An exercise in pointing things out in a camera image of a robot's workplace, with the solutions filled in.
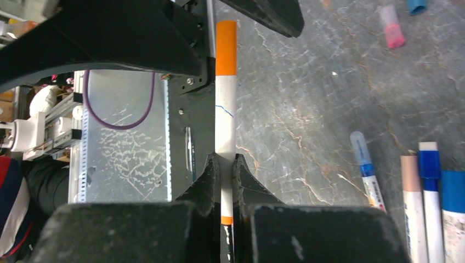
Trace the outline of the clear red pen cap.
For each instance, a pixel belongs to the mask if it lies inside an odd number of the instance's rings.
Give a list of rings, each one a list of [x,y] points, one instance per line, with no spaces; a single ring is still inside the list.
[[[405,43],[396,10],[392,4],[382,6],[378,10],[385,40],[390,49],[398,48]]]

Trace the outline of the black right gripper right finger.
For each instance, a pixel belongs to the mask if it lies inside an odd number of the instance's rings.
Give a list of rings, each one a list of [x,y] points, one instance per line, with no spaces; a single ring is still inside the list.
[[[236,262],[409,262],[395,223],[371,207],[288,205],[233,164]]]

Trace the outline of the blue pen cap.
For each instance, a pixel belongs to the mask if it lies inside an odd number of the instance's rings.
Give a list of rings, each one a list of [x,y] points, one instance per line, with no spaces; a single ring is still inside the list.
[[[427,0],[406,0],[410,15],[417,15],[427,10]]]

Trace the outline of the orange capped white marker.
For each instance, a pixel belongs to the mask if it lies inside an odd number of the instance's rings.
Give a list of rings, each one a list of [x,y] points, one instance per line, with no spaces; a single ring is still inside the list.
[[[226,259],[234,262],[232,169],[236,156],[237,23],[216,25],[215,143],[220,167],[220,223],[225,231]]]

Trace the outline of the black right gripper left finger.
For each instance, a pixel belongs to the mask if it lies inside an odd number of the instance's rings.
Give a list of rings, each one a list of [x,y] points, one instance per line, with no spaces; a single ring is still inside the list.
[[[81,203],[46,223],[32,262],[220,262],[218,156],[171,202]]]

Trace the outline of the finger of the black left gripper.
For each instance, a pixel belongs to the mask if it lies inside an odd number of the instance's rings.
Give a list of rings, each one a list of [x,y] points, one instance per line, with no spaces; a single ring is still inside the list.
[[[1,49],[1,91],[60,73],[200,76],[196,18],[172,1],[71,1]]]
[[[298,0],[222,0],[257,23],[288,38],[303,31],[304,19]]]

